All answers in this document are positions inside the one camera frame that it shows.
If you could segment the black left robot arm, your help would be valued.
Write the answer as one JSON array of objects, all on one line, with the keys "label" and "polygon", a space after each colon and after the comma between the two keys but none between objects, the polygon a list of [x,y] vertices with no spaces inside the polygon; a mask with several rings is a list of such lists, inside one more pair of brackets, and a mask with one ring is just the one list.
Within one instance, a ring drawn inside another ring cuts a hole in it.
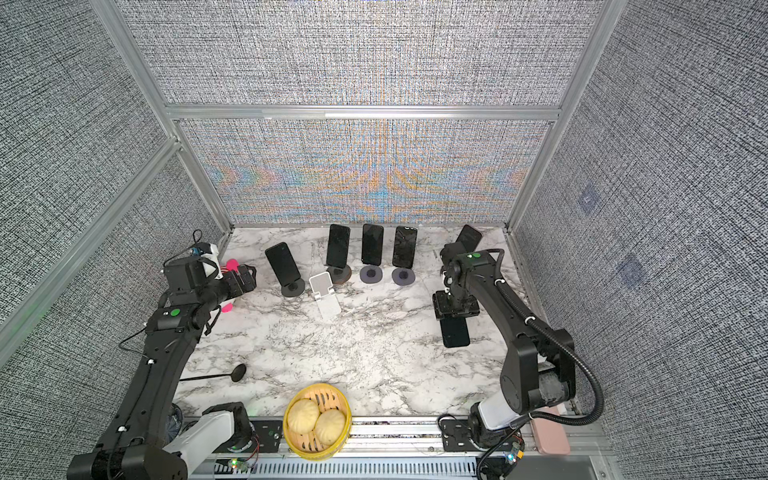
[{"label": "black left robot arm", "polygon": [[143,333],[139,366],[117,413],[92,452],[73,457],[69,479],[185,479],[219,448],[243,450],[253,427],[241,402],[205,410],[173,441],[167,423],[184,367],[221,303],[256,287],[256,270],[240,265],[221,277],[198,278],[167,268],[169,303],[158,308]]}]

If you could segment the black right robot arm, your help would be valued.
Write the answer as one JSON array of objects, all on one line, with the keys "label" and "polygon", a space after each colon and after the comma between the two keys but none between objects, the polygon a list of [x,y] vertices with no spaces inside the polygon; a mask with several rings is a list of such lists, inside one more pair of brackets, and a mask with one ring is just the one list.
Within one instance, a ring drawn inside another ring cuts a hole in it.
[{"label": "black right robot arm", "polygon": [[460,242],[440,251],[444,288],[432,296],[447,348],[470,344],[466,320],[485,310],[506,345],[499,390],[473,405],[468,428],[473,443],[488,449],[530,420],[581,426],[590,422],[549,412],[575,394],[573,339],[553,330],[525,305],[501,272],[502,249],[469,251]]}]

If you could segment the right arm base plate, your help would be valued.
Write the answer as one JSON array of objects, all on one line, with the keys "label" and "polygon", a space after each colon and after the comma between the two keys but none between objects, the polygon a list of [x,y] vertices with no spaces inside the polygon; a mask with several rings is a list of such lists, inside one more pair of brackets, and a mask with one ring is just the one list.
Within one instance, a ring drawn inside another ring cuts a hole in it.
[{"label": "right arm base plate", "polygon": [[471,438],[471,429],[466,418],[453,416],[441,417],[438,420],[441,431],[443,450],[449,453],[480,452]]}]

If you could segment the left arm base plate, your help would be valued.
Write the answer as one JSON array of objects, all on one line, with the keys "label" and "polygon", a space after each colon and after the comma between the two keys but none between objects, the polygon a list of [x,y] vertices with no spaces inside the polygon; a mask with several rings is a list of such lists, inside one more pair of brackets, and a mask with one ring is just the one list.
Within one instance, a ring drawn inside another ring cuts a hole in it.
[{"label": "left arm base plate", "polygon": [[250,455],[259,450],[260,453],[277,453],[283,438],[282,419],[278,417],[250,417],[252,426],[251,439],[242,447],[227,448],[220,446],[216,454]]}]

